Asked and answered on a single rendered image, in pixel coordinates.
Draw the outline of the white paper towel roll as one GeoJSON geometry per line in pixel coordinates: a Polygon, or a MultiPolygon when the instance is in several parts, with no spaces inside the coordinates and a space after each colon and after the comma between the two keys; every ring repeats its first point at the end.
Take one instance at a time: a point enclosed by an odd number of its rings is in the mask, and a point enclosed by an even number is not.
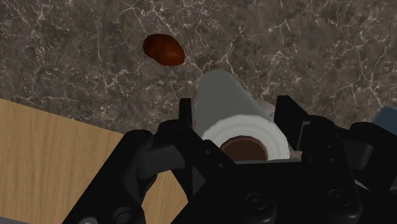
{"type": "Polygon", "coordinates": [[[261,106],[230,73],[213,70],[198,83],[194,111],[195,132],[221,146],[231,137],[258,140],[270,160],[288,159],[286,137],[261,106]]]}

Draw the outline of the brown oval object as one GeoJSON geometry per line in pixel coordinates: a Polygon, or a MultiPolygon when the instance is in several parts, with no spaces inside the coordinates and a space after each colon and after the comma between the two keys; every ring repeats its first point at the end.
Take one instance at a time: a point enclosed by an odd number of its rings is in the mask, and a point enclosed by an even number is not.
{"type": "Polygon", "coordinates": [[[185,52],[179,42],[167,34],[152,34],[143,42],[144,53],[164,66],[178,66],[185,62],[185,52]]]}

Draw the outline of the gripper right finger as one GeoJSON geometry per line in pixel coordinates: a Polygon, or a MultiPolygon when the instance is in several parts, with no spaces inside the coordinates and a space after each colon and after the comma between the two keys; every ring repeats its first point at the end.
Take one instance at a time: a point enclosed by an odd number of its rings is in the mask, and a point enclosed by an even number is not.
{"type": "Polygon", "coordinates": [[[349,129],[277,97],[274,122],[301,151],[296,224],[397,224],[397,135],[369,122],[349,129]]]}

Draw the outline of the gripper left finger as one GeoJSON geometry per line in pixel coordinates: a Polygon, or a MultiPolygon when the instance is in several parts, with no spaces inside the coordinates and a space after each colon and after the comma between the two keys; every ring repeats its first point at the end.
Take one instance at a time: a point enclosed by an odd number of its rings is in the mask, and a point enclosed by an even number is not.
{"type": "Polygon", "coordinates": [[[146,224],[143,200],[164,171],[172,171],[188,203],[171,224],[229,224],[236,201],[225,171],[235,166],[214,143],[192,130],[189,98],[179,118],[148,130],[127,132],[62,224],[146,224]]]}

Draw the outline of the blue-grey object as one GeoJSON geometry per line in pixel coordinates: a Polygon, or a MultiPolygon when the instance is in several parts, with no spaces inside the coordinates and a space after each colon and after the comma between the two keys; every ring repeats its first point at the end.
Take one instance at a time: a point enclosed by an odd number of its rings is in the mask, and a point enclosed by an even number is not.
{"type": "Polygon", "coordinates": [[[376,114],[372,123],[397,136],[397,108],[384,106],[376,114]]]}

